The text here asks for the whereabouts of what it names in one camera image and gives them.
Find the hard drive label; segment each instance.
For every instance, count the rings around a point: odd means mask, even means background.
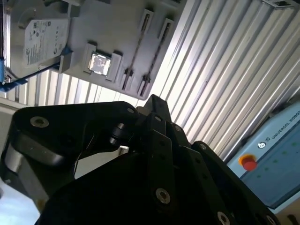
[[[24,65],[59,56],[67,43],[68,23],[68,19],[32,20],[25,31]]]

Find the red emergency stop button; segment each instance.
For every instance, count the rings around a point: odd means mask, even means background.
[[[247,171],[252,171],[256,168],[257,162],[254,155],[246,154],[239,158],[239,164]]]

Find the blue clamp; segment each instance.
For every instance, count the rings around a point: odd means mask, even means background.
[[[61,55],[67,55],[67,54],[69,54],[71,52],[72,51],[71,51],[71,49],[69,47],[65,47],[62,50]],[[2,91],[2,92],[8,92],[8,91],[14,89],[15,87],[17,87],[19,85],[27,83],[28,82],[27,81],[28,78],[36,76],[36,75],[38,75],[38,74],[40,74],[42,72],[45,72],[45,71],[47,71],[49,69],[53,69],[53,68],[54,69],[59,69],[59,67],[60,67],[60,63],[56,63],[56,64],[53,64],[53,65],[51,65],[49,67],[41,69],[41,70],[39,70],[39,71],[37,71],[37,72],[35,72],[33,74],[30,74],[30,75],[28,75],[26,77],[20,78],[20,79],[14,81],[14,82],[2,84],[3,81],[5,81],[5,66],[4,66],[4,59],[1,59],[0,60],[0,91]]]

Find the corrugated metal wall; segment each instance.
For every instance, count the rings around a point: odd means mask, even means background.
[[[300,13],[259,0],[188,0],[152,94],[166,99],[190,141],[226,158],[300,87]],[[26,105],[127,101],[132,97],[45,72],[2,97]]]

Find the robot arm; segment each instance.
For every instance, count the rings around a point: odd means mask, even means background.
[[[79,159],[129,153],[74,179]],[[13,117],[1,177],[33,199],[38,225],[158,221],[278,225],[269,209],[203,142],[190,144],[167,103],[24,108]]]

